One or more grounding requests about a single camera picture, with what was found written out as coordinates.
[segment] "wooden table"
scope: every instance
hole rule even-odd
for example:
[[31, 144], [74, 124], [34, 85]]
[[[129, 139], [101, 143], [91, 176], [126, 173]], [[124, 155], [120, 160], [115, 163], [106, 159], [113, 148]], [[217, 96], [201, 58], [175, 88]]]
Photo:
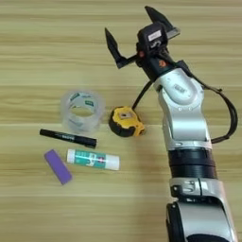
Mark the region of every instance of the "wooden table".
[[[135, 64], [117, 70], [107, 49], [106, 26], [126, 56], [136, 33], [150, 21], [147, 1], [0, 1], [0, 241], [165, 241], [170, 172], [161, 128], [163, 113], [153, 89], [137, 112], [146, 135], [122, 139], [107, 120], [113, 107], [130, 105], [147, 82]], [[242, 2], [148, 1], [181, 28], [169, 49], [206, 83], [221, 87], [241, 116]], [[106, 100], [97, 151], [119, 155], [118, 172], [68, 165], [73, 180], [61, 186], [43, 155], [54, 148], [83, 148], [39, 135], [63, 130], [61, 97], [89, 89]], [[229, 124], [226, 106], [206, 93], [204, 112], [212, 136]], [[242, 239], [241, 122], [235, 136], [214, 145], [238, 236]]]

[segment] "tape measure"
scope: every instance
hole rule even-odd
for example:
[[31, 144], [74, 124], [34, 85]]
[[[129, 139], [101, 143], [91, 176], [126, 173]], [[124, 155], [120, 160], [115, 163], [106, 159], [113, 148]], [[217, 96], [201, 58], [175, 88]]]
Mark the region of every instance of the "tape measure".
[[115, 108], [110, 116], [111, 130], [121, 137], [139, 136], [144, 133], [145, 126], [133, 108], [124, 106]]

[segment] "white glue stick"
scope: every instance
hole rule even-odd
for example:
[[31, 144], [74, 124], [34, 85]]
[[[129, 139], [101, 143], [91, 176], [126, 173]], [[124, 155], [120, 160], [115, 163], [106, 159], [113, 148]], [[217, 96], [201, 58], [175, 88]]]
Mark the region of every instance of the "white glue stick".
[[93, 166], [101, 169], [119, 170], [118, 156], [77, 149], [68, 149], [67, 163]]

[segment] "eraser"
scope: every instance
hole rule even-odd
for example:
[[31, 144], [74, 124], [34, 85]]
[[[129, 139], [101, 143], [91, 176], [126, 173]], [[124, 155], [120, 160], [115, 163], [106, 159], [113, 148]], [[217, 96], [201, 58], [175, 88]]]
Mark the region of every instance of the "eraser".
[[54, 149], [49, 150], [44, 154], [45, 159], [49, 163], [52, 170], [60, 180], [61, 184], [64, 185], [72, 180], [72, 174], [67, 169], [65, 164]]

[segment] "clear tape roll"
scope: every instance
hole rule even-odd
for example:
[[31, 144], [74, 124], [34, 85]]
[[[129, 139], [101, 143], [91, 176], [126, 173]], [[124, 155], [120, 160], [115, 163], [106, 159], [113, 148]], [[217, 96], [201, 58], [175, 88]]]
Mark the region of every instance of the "clear tape roll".
[[[73, 108], [84, 108], [92, 114], [90, 116], [76, 115], [71, 111]], [[71, 91], [60, 101], [62, 123], [75, 133], [97, 130], [104, 111], [104, 100], [100, 95], [91, 91]]]

